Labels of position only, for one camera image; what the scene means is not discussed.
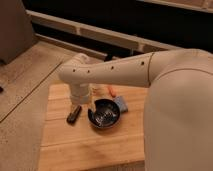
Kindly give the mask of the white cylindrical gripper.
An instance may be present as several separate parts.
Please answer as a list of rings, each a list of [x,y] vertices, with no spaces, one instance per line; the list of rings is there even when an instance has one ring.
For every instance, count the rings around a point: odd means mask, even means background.
[[[70,99],[73,104],[86,104],[90,101],[90,87],[88,84],[72,84],[70,88]],[[94,103],[89,103],[88,110],[94,113]]]

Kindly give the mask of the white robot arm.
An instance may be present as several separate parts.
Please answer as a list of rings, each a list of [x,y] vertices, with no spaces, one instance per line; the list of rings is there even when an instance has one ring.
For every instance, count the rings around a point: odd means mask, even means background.
[[[146,87],[145,171],[213,171],[213,53],[177,49],[90,64],[77,54],[62,64],[60,79],[74,102],[88,85]]]

